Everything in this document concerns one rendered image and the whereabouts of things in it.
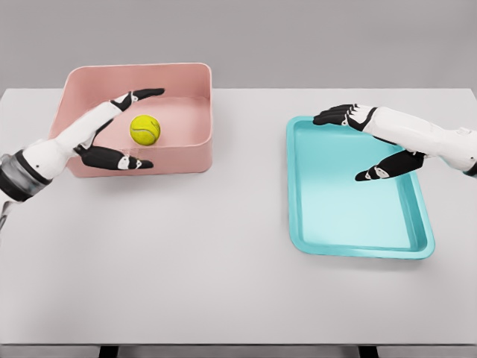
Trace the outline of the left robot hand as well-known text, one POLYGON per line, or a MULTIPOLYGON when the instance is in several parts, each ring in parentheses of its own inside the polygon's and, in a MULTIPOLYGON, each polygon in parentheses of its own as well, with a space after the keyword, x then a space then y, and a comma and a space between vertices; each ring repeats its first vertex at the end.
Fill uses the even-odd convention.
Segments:
POLYGON ((141 160, 115 149, 96 146, 93 142, 115 117, 122 114, 132 104, 146 98, 160 96, 164 92, 163 88, 138 89, 102 102, 75 120, 55 139, 65 148, 73 150, 85 166, 113 171, 151 169, 154 164, 149 160, 141 160))

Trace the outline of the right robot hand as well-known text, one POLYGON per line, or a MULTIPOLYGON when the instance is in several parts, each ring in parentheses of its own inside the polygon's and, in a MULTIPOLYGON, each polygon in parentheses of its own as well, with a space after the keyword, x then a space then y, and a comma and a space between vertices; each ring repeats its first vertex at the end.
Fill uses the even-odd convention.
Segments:
POLYGON ((430 152, 433 125, 426 120, 387 107, 342 104, 314 116, 314 125, 347 126, 377 140, 402 147, 369 169, 359 172, 356 181, 395 178, 423 166, 430 152))

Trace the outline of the yellow tennis ball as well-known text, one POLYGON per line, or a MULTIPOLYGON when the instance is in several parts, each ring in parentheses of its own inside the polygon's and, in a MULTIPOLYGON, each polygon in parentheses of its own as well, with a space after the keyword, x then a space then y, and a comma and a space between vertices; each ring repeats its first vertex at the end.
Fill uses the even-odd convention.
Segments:
POLYGON ((161 127, 153 116, 139 115, 130 123, 130 136, 139 145, 149 146, 155 144, 160 134, 161 127))

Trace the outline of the pink basket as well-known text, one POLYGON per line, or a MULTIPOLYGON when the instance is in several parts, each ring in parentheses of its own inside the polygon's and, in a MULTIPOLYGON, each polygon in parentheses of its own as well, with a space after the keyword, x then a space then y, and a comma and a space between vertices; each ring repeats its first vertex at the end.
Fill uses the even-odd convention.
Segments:
POLYGON ((63 88, 49 136, 55 137, 96 105, 131 90, 163 88, 157 97, 133 104, 95 138, 94 144, 150 160, 151 169, 111 171, 85 166, 73 157, 68 169, 79 178, 205 172, 212 165, 212 77, 203 63, 84 66, 73 70, 63 88), (153 116, 161 128, 155 144, 130 136, 137 116, 153 116))

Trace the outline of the blue tray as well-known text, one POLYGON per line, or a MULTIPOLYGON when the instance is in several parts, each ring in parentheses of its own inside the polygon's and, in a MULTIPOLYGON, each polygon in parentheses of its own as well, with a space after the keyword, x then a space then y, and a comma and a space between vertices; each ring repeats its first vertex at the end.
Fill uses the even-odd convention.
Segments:
POLYGON ((402 151, 349 127, 316 126, 297 116, 286 126, 289 234, 307 254, 422 260, 435 250, 415 172, 357 181, 402 151))

